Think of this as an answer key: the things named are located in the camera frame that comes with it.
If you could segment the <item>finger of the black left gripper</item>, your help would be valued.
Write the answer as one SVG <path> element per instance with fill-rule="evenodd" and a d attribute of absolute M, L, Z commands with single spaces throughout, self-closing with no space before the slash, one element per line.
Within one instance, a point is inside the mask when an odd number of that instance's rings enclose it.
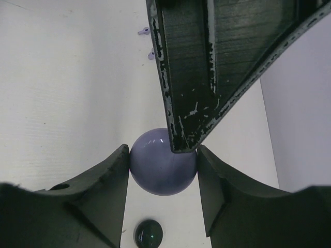
<path fill-rule="evenodd" d="M 147 1 L 171 150 L 195 150 L 330 1 Z"/>

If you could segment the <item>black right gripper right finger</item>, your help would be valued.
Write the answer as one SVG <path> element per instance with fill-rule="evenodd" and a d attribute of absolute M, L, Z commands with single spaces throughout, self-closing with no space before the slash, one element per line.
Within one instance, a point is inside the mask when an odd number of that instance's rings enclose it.
<path fill-rule="evenodd" d="M 197 150 L 206 235 L 212 247 L 330 247 L 330 187 L 290 193 Z"/>

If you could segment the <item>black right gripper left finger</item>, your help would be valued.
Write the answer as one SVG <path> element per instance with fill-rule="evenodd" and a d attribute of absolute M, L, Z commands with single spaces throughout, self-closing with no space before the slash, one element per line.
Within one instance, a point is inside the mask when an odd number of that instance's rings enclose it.
<path fill-rule="evenodd" d="M 119 247 L 129 148 L 49 190 L 1 184 L 1 247 Z"/>

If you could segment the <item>black charging case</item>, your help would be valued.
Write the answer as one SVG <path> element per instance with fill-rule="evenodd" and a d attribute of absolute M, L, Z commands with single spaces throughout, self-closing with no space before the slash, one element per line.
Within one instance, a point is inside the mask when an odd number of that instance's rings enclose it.
<path fill-rule="evenodd" d="M 142 221 L 134 231 L 134 241 L 138 248 L 158 248 L 163 240 L 163 229 L 155 220 Z"/>

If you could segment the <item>lilac charging case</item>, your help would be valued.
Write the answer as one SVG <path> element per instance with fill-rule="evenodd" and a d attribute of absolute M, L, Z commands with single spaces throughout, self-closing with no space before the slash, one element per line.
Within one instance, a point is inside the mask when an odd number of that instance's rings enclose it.
<path fill-rule="evenodd" d="M 130 172 L 145 191 L 159 196 L 175 195 L 193 182 L 197 173 L 197 152 L 173 153 L 168 130 L 152 129 L 132 145 Z"/>

